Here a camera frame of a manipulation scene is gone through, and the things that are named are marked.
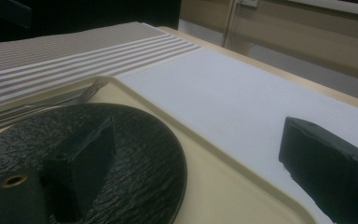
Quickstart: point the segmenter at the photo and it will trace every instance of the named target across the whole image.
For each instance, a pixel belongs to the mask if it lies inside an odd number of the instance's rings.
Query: striped placemat
[[[138,22],[0,43],[0,104],[87,77],[133,73],[198,49]]]

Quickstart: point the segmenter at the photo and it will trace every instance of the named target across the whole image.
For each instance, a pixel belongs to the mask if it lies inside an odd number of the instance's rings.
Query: plate
[[[12,126],[0,133],[0,177],[42,170],[43,158],[63,139],[92,119],[111,115],[115,164],[80,223],[173,223],[186,191],[185,154],[162,121],[130,106],[73,105]]]

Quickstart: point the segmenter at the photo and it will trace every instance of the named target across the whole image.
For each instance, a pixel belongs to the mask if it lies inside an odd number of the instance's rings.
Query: tray
[[[114,103],[142,109],[168,125],[183,147],[187,163],[187,187],[182,207],[174,223],[316,223],[301,204],[148,102],[118,79],[104,79],[109,83],[89,101],[90,103]],[[90,85],[94,80],[95,77],[85,79],[0,105],[0,110],[80,89]]]

